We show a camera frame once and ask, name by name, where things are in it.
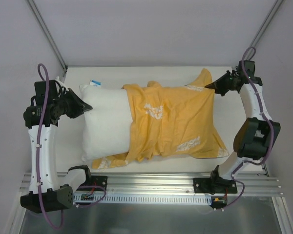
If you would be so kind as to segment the white pillow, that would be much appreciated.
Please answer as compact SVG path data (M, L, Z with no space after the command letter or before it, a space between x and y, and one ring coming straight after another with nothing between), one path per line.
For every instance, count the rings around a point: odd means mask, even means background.
M83 161L128 152L132 116L126 90L84 84L80 92L92 107L84 113Z

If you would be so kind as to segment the yellow Mickey Mouse pillowcase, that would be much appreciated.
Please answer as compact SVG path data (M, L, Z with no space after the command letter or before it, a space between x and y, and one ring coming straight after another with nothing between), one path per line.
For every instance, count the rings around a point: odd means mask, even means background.
M229 155L213 124L214 90L209 70L185 86L163 87L149 81L146 87L125 84L132 123L127 152L92 161L93 169L126 166L154 156L190 155L218 158Z

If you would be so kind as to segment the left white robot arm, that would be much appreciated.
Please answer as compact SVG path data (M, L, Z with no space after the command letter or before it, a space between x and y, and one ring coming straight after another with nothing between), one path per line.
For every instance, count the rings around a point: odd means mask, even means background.
M90 169L83 165L69 168L63 179L58 178L55 147L60 117L74 119L92 107L57 80L38 81L34 87L36 94L23 114L31 141L31 179L29 193L21 196L20 204L40 214L71 208L74 192L92 186Z

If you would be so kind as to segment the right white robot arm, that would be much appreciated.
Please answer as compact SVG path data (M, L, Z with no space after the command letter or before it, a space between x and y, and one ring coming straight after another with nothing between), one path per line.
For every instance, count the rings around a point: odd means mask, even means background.
M228 91L237 91L242 100L246 120L233 141L233 152L226 161L211 172L201 187L207 193L225 191L236 184L234 175L246 164L262 165L268 159L281 130L280 123L272 120L263 100L263 83L255 75L255 63L241 60L233 71L206 88L224 96Z

